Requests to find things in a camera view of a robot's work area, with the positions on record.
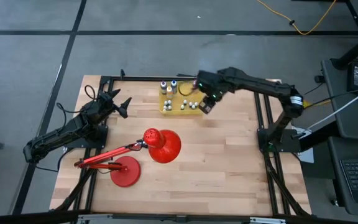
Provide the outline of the black stand leg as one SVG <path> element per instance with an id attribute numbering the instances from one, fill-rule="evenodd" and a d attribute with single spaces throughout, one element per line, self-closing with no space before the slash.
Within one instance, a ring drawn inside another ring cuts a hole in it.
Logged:
<path id="1" fill-rule="evenodd" d="M 354 61 L 358 57 L 358 44 L 348 50 L 342 57 L 335 59 L 332 58 L 333 66 L 338 70 L 344 70 L 349 63 Z"/>

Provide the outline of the translucent yellow plastic bin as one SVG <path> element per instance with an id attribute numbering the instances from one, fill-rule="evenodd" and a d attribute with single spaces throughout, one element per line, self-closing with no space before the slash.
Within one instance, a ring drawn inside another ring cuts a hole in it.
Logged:
<path id="1" fill-rule="evenodd" d="M 167 87 L 171 86 L 171 81 L 165 81 L 167 83 Z M 177 81 L 177 93 L 173 94 L 172 99 L 167 98 L 167 94 L 163 95 L 161 93 L 161 88 L 159 89 L 159 110 L 162 114 L 165 115 L 199 115 L 202 114 L 199 109 L 199 103 L 203 99 L 204 94 L 200 92 L 198 89 L 193 88 L 193 80 L 188 81 Z M 168 110 L 168 106 L 164 105 L 164 101 L 171 100 L 172 110 Z M 193 105 L 195 102 L 198 102 L 198 106 L 193 110 L 191 106 L 189 106 L 189 102 L 192 102 Z M 185 109 L 181 110 L 181 105 L 185 105 Z"/>

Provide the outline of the white paper tag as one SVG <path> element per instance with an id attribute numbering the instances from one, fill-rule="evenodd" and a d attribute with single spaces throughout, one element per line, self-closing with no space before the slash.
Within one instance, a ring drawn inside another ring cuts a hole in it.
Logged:
<path id="1" fill-rule="evenodd" d="M 301 162 L 306 162 L 306 163 L 313 164 L 314 163 L 314 151 L 313 151 L 313 148 L 309 148 L 306 151 L 299 152 L 298 153 L 298 158 L 299 158 L 299 160 Z"/>

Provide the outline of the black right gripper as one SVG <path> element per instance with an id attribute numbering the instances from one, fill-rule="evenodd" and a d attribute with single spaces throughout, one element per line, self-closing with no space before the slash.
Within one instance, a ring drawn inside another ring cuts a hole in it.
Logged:
<path id="1" fill-rule="evenodd" d="M 226 86 L 220 75 L 209 74 L 209 79 L 211 81 L 211 87 L 206 92 L 206 95 L 209 96 L 209 98 L 203 98 L 199 103 L 199 109 L 204 114 L 209 114 L 214 105 L 221 100 L 226 93 Z"/>

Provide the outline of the red desk lamp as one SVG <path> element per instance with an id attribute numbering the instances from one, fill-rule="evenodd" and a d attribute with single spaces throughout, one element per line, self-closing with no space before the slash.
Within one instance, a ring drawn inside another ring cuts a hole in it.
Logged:
<path id="1" fill-rule="evenodd" d="M 115 185 L 130 187 L 140 179 L 141 165 L 136 158 L 127 154 L 142 149 L 149 152 L 153 161 L 167 164 L 178 157 L 181 151 L 181 139 L 172 130 L 149 128 L 144 132 L 142 139 L 112 151 L 79 160 L 74 163 L 74 166 L 93 170 L 104 169 L 109 173 L 110 179 Z"/>

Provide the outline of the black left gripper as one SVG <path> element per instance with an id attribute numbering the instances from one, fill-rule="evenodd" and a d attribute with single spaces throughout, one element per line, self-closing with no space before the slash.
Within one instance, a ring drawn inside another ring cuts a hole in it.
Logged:
<path id="1" fill-rule="evenodd" d="M 125 102 L 121 103 L 120 107 L 114 104 L 113 98 L 120 92 L 120 89 L 111 90 L 107 92 L 101 92 L 99 94 L 100 104 L 100 114 L 111 114 L 115 111 L 118 111 L 122 118 L 127 118 L 128 113 L 127 109 L 131 102 L 131 97 L 129 97 Z"/>

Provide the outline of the black aluminium table frame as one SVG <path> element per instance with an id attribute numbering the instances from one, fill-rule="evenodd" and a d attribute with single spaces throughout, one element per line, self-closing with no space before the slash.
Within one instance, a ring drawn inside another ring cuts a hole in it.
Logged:
<path id="1" fill-rule="evenodd" d="M 117 101 L 132 98 L 127 119 L 112 115 L 106 121 L 102 151 L 129 144 L 148 128 L 176 131 L 182 150 L 168 164 L 154 162 L 146 150 L 133 152 L 142 173 L 128 188 L 116 186 L 108 173 L 95 172 L 73 204 L 88 211 L 80 222 L 115 218 L 240 222 L 259 217 L 284 222 L 310 213 L 298 159 L 285 148 L 267 154 L 259 149 L 257 130 L 282 110 L 276 98 L 238 91 L 207 116 L 167 116 L 159 110 L 159 83 L 160 77 L 83 77 L 83 85 L 120 89 Z"/>

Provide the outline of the dark gray desk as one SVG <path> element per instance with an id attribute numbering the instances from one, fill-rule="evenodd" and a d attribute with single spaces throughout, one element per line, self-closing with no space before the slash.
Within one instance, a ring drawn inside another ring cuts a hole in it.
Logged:
<path id="1" fill-rule="evenodd" d="M 342 137 L 358 139 L 358 94 L 347 91 L 347 71 L 336 69 L 330 60 L 323 60 L 321 68 L 329 95 L 333 97 L 331 100 L 333 110 L 336 111 L 354 100 L 334 117 Z"/>
<path id="2" fill-rule="evenodd" d="M 358 203 L 351 197 L 350 190 L 341 169 L 340 161 L 344 159 L 358 159 L 358 139 L 328 138 L 328 148 L 333 163 L 333 180 L 336 200 L 340 207 L 345 208 L 351 215 L 358 215 Z"/>

